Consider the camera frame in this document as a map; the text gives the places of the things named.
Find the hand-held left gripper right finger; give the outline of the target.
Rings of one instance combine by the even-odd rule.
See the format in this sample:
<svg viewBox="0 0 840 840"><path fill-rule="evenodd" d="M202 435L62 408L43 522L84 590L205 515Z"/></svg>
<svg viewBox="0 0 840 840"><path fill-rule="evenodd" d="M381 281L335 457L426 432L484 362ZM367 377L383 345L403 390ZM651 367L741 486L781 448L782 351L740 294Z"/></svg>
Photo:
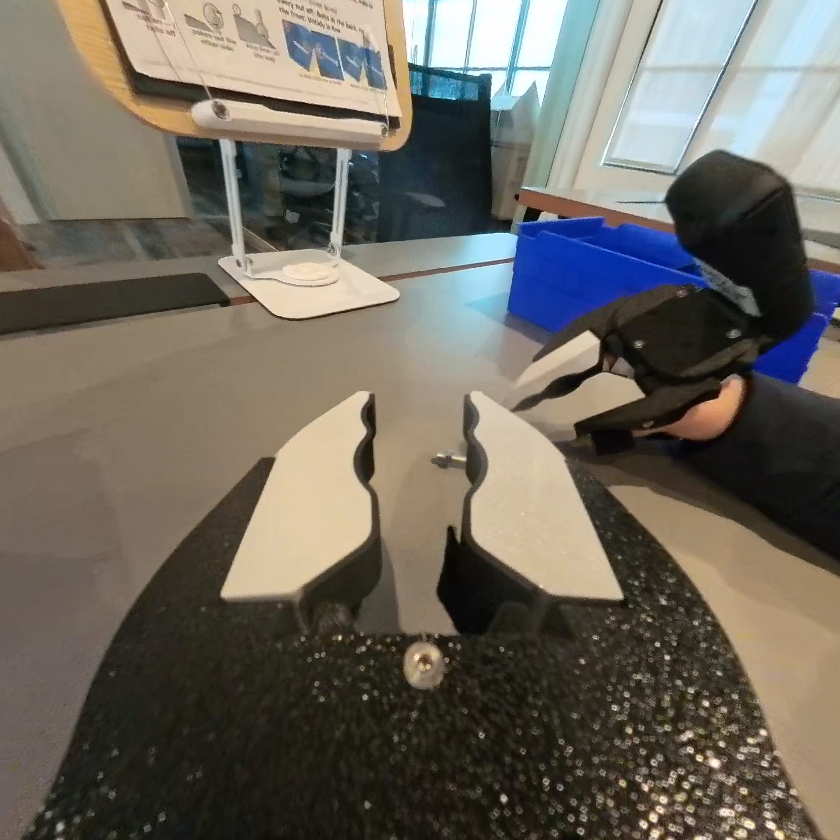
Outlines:
<svg viewBox="0 0 840 840"><path fill-rule="evenodd" d="M469 489L458 546L458 624L509 605L528 625L552 606L624 603L565 456L483 392L464 400Z"/></svg>

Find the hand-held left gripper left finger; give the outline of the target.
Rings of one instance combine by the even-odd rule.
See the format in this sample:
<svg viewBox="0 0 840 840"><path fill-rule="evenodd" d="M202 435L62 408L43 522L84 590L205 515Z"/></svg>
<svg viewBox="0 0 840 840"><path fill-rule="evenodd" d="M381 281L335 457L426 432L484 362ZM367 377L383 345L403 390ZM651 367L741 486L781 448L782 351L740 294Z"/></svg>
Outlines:
<svg viewBox="0 0 840 840"><path fill-rule="evenodd" d="M301 629L358 615L382 576L375 395L355 392L277 452L220 590L289 606Z"/></svg>

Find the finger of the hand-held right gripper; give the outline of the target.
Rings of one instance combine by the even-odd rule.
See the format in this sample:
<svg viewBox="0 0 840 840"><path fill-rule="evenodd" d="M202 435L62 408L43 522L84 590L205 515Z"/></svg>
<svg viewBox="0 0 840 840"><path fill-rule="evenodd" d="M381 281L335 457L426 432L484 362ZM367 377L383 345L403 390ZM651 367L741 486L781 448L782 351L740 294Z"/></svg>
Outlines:
<svg viewBox="0 0 840 840"><path fill-rule="evenodd" d="M570 444L589 437L578 426L594 415L592 399L586 395L568 394L525 410L525 421L554 444Z"/></svg>
<svg viewBox="0 0 840 840"><path fill-rule="evenodd" d="M566 396L603 371L602 341L591 331L562 343L533 361L513 382L508 409L524 412Z"/></svg>

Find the blue plastic bin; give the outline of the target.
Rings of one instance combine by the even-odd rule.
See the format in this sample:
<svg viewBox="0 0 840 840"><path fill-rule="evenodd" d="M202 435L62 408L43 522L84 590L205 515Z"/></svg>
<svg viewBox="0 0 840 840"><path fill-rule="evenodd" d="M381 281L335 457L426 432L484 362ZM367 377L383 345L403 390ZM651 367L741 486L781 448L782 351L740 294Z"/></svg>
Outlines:
<svg viewBox="0 0 840 840"><path fill-rule="evenodd" d="M803 328L755 362L757 371L798 385L838 306L838 275L810 271L814 310ZM522 224L513 264L509 311L560 333L581 316L663 285L707 283L676 234L606 225L602 217Z"/></svg>

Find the person's right forearm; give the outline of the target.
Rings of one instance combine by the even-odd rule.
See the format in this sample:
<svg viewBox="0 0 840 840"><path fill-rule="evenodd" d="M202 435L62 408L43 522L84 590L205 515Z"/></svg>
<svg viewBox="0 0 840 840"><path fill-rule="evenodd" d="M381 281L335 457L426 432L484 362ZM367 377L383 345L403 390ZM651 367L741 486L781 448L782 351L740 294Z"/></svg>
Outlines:
<svg viewBox="0 0 840 840"><path fill-rule="evenodd" d="M701 443L664 434L674 423L647 434L680 441L696 472L838 560L838 398L762 374L740 377L748 393L723 435Z"/></svg>

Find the person's right hand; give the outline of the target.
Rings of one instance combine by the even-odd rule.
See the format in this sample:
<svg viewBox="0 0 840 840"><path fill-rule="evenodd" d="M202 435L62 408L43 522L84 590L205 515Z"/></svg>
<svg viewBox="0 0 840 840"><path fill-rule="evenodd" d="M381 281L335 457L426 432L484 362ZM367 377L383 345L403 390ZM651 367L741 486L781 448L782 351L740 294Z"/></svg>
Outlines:
<svg viewBox="0 0 840 840"><path fill-rule="evenodd" d="M664 434L701 443L718 438L734 423L748 389L748 380L733 376L723 384L717 397L691 407L680 420L667 426Z"/></svg>

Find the pale cardboard box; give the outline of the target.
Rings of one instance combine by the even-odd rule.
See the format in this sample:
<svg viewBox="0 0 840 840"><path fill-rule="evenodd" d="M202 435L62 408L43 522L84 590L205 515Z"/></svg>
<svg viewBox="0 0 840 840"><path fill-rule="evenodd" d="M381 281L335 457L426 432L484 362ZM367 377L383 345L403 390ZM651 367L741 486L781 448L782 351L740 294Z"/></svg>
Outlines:
<svg viewBox="0 0 840 840"><path fill-rule="evenodd" d="M511 221L515 214L540 108L535 82L520 96L498 93L491 100L491 213L501 222Z"/></svg>

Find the wooden document stand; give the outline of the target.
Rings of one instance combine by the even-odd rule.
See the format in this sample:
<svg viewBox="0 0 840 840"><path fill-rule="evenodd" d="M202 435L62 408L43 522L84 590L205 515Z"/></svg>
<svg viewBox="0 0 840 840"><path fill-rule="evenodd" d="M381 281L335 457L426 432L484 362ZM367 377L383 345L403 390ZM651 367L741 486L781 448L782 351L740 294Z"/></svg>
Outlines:
<svg viewBox="0 0 840 840"><path fill-rule="evenodd" d="M123 53L104 2L58 2L74 46L94 77L147 126L165 133L219 142L232 255L220 268L272 315L308 320L396 301L399 292L342 257L345 207L353 151L400 149L412 127L413 106L401 2L383 2L386 54L400 119L218 91L145 77ZM236 165L236 142L335 150L329 242L251 255Z"/></svg>

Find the black mesh office chair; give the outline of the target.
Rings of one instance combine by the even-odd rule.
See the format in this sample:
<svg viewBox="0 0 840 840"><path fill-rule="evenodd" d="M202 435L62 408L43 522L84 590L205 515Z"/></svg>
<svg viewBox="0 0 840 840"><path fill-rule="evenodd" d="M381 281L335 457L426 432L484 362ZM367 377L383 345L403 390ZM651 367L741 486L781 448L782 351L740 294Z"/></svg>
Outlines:
<svg viewBox="0 0 840 840"><path fill-rule="evenodd" d="M381 154L380 243L478 235L491 212L491 76L409 64L413 122Z"/></svg>

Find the white framed window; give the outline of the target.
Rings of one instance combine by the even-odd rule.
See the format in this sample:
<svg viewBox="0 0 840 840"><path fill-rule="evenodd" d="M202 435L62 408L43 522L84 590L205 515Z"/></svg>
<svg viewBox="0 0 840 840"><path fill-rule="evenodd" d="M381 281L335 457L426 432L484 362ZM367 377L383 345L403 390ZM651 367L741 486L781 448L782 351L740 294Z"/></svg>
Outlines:
<svg viewBox="0 0 840 840"><path fill-rule="evenodd" d="M661 193L703 154L838 200L839 2L632 2L575 185Z"/></svg>

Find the black desk strip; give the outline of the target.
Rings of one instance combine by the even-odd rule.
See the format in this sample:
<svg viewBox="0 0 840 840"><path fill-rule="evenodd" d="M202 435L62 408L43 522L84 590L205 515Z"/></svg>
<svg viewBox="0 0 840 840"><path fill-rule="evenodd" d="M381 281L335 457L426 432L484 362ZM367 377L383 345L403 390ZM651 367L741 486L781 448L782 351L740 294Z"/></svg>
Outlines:
<svg viewBox="0 0 840 840"><path fill-rule="evenodd" d="M1 335L229 305L228 296L204 273L11 290L1 295Z"/></svg>

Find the printed instruction sheet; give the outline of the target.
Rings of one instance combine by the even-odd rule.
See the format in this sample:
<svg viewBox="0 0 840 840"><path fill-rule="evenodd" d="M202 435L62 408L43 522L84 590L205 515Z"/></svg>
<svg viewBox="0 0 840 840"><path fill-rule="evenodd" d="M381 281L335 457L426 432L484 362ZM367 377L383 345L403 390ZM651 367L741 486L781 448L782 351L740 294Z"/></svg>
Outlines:
<svg viewBox="0 0 840 840"><path fill-rule="evenodd" d="M158 81L375 117L402 110L383 2L107 1L124 55Z"/></svg>

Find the gridded window wall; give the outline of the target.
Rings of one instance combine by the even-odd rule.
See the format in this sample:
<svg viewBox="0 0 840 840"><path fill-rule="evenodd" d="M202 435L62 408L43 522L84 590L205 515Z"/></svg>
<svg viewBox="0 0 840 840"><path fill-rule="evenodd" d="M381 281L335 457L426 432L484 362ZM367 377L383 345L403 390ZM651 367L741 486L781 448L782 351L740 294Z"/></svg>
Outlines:
<svg viewBox="0 0 840 840"><path fill-rule="evenodd" d="M544 96L566 1L403 1L407 56L423 67L488 74L491 93Z"/></svg>

